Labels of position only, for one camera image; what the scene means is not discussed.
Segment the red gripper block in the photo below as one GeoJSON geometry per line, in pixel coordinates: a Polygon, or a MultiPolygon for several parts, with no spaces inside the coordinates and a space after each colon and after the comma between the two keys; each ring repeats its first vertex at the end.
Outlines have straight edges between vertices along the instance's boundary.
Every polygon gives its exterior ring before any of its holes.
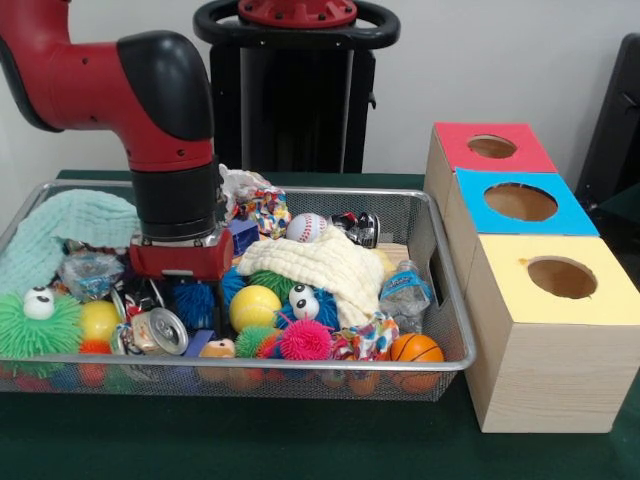
{"type": "MultiPolygon", "coordinates": [[[[218,227],[205,237],[176,242],[152,241],[141,233],[133,235],[129,257],[137,274],[153,278],[192,277],[199,281],[219,281],[231,268],[234,245],[231,231],[218,227]]],[[[164,280],[165,307],[176,312],[175,282],[164,280]]],[[[213,321],[216,333],[224,332],[224,292],[213,283],[213,321]]]]}

